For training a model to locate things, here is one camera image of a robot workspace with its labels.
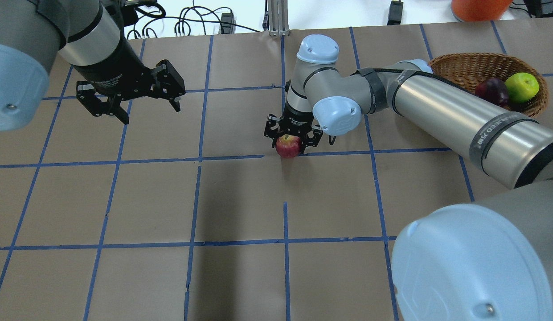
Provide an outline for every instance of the robotic arm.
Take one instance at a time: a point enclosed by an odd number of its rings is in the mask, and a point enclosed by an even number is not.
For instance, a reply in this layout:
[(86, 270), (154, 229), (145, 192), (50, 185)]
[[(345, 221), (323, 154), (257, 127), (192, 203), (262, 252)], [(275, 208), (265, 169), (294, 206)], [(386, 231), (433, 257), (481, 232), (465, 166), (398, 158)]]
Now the robotic arm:
[(133, 24), (134, 8), (155, 2), (0, 1), (0, 130), (31, 121), (57, 51), (87, 80), (77, 83), (76, 93), (93, 116), (113, 115), (128, 124), (120, 102), (142, 96), (168, 99), (180, 111), (185, 86), (176, 69), (167, 60), (144, 66), (124, 37), (125, 18)]
[(553, 320), (553, 130), (432, 75), (424, 61), (342, 78), (339, 47), (301, 43), (282, 117), (265, 136), (317, 146), (392, 108), (509, 189), (439, 209), (397, 237), (392, 275), (407, 321)]

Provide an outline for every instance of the bowl of fruit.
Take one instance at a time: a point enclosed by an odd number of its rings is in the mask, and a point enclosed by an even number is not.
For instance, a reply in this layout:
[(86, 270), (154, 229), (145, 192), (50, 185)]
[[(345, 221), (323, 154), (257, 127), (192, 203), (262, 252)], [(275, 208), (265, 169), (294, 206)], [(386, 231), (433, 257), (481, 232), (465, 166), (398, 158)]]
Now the bowl of fruit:
[(429, 62), (439, 75), (506, 110), (539, 115), (548, 105), (545, 79), (530, 65), (502, 53), (451, 53)]

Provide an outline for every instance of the orange object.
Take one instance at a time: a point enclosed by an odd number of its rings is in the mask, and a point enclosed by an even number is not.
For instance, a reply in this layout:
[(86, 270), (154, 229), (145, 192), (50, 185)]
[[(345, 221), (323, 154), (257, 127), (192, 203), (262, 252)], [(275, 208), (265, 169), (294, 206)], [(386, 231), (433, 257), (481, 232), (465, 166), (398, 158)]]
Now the orange object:
[(460, 21), (498, 20), (512, 0), (453, 0), (451, 9)]

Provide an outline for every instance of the apple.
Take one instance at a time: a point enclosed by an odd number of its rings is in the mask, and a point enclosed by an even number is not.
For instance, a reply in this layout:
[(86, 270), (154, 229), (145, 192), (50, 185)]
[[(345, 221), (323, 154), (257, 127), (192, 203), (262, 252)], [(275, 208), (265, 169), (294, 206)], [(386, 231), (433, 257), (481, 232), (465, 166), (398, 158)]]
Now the apple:
[(506, 87), (510, 94), (510, 101), (523, 103), (531, 100), (540, 91), (540, 84), (536, 77), (529, 73), (517, 73), (506, 79)]
[(474, 94), (492, 104), (505, 106), (508, 104), (508, 89), (498, 78), (487, 79), (474, 89)]
[(276, 140), (276, 152), (283, 158), (293, 158), (300, 154), (300, 137), (284, 134)]

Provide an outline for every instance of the power adapter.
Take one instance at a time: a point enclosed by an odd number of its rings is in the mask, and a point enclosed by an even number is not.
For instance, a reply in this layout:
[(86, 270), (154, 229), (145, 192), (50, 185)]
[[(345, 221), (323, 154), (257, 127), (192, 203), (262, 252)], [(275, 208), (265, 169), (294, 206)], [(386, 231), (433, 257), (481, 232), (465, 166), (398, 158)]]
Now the power adapter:
[(224, 12), (221, 14), (221, 29), (219, 29), (220, 34), (233, 34), (235, 33), (235, 26), (224, 24), (228, 22), (229, 24), (235, 24), (235, 15), (233, 12)]
[(403, 2), (393, 0), (391, 2), (391, 5), (389, 6), (389, 17), (387, 20), (387, 25), (388, 26), (400, 25), (402, 16), (403, 16)]

